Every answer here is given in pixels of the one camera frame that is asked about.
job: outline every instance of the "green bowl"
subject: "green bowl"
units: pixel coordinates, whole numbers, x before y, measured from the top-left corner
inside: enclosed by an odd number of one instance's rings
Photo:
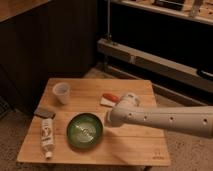
[[[101,120],[91,113],[75,116],[67,126],[68,143],[78,149],[90,149],[95,146],[102,133]]]

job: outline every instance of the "floor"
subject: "floor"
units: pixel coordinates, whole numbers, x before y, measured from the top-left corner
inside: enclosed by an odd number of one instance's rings
[[[115,78],[92,68],[85,78]],[[155,94],[158,106],[182,106],[175,101]],[[17,163],[16,157],[27,133],[31,117],[22,112],[10,112],[0,120],[0,170],[4,171],[142,171],[142,166],[88,166],[43,165]],[[150,171],[212,171],[213,140],[165,131],[172,164],[169,167],[152,167]]]

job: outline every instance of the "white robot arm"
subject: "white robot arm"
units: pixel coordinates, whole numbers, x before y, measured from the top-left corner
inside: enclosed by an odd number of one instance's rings
[[[165,130],[213,137],[213,106],[202,107],[138,107],[140,100],[127,93],[106,115],[107,126],[118,127],[124,123],[144,125]]]

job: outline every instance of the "white cup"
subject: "white cup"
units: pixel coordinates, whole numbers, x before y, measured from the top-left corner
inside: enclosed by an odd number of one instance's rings
[[[70,85],[65,82],[60,82],[54,85],[53,94],[62,104],[67,104],[70,101]]]

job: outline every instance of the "red object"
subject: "red object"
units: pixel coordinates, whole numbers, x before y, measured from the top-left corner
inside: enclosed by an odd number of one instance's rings
[[[107,100],[117,103],[119,101],[119,97],[110,93],[104,93],[103,97]]]

